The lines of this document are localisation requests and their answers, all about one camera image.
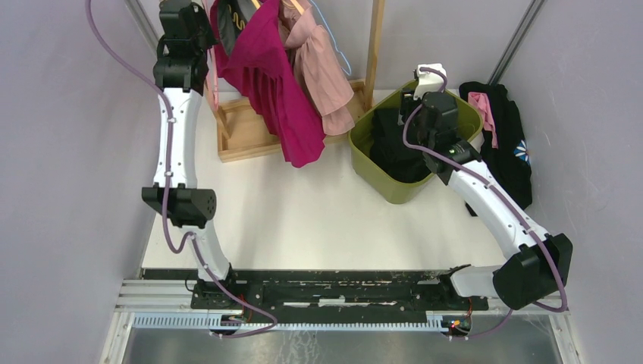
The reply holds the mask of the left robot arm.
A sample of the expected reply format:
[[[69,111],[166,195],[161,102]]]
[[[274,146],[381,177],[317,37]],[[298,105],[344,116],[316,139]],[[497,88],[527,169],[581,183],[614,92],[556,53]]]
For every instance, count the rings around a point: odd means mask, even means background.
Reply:
[[[142,189],[142,198],[162,217],[170,251],[191,248],[201,284],[211,286],[210,299],[226,309],[237,302],[239,290],[227,281],[231,263],[215,230],[215,191],[198,186],[195,161],[198,111],[216,39],[204,7],[194,1],[162,1],[159,20],[164,33],[152,72],[161,112],[160,149],[153,184]]]

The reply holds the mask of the pink plastic hanger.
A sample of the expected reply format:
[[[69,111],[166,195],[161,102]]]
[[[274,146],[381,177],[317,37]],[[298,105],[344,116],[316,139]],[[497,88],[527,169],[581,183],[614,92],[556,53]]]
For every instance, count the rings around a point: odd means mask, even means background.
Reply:
[[[208,87],[208,101],[213,111],[217,111],[219,108],[219,87],[218,87],[218,73],[216,68],[215,52],[214,48],[211,47],[208,50],[209,55],[209,75],[207,78],[207,87]]]

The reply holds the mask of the magenta pleated skirt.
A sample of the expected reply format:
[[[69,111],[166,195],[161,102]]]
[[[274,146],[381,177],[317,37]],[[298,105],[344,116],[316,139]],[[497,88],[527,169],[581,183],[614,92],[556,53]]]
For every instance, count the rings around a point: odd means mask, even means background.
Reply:
[[[296,82],[279,30],[281,3],[265,1],[242,30],[226,33],[233,23],[226,1],[216,1],[210,22],[219,43],[214,47],[218,76],[254,111],[269,133],[278,137],[287,162],[301,168],[318,160],[325,148],[322,120]]]

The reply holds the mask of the black pleated skirt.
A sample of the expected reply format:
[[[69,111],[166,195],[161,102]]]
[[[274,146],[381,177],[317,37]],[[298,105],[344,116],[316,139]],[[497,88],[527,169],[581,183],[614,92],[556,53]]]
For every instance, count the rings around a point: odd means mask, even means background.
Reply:
[[[398,110],[376,109],[372,118],[373,144],[370,159],[394,180],[415,183],[426,178],[430,171],[422,153],[403,144],[403,125],[398,124]]]

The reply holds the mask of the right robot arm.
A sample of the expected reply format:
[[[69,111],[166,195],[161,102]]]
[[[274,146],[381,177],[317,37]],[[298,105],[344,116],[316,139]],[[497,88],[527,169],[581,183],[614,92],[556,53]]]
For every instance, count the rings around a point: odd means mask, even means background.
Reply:
[[[438,300],[458,309],[469,297],[500,299],[520,310],[535,305],[565,312],[572,242],[540,226],[493,177],[488,165],[458,132],[456,97],[427,92],[403,127],[403,144],[422,153],[428,170],[461,196],[481,219],[506,261],[499,266],[466,266],[438,288]]]

